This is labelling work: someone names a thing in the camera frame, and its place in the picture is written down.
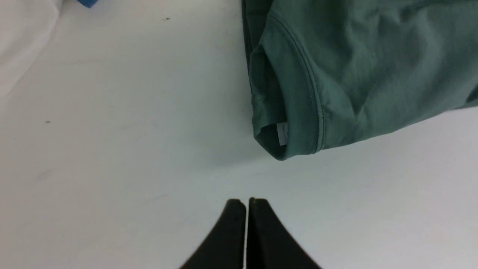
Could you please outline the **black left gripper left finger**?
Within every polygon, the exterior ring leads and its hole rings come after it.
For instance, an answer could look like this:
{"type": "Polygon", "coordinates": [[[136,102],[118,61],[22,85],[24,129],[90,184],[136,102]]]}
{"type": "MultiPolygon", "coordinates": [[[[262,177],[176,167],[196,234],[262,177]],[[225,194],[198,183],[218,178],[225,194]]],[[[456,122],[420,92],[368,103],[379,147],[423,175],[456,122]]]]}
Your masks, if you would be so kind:
{"type": "Polygon", "coordinates": [[[246,206],[230,199],[201,245],[182,269],[242,269],[246,229],[246,206]]]}

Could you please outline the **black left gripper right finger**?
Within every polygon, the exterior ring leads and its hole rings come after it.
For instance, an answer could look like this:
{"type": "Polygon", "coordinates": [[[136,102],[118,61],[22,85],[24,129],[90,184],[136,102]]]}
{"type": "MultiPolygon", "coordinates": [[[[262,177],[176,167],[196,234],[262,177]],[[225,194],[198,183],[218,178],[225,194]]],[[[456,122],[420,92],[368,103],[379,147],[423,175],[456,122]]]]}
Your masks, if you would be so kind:
{"type": "Polygon", "coordinates": [[[266,199],[250,198],[246,239],[248,269],[319,269],[294,240],[266,199]]]}

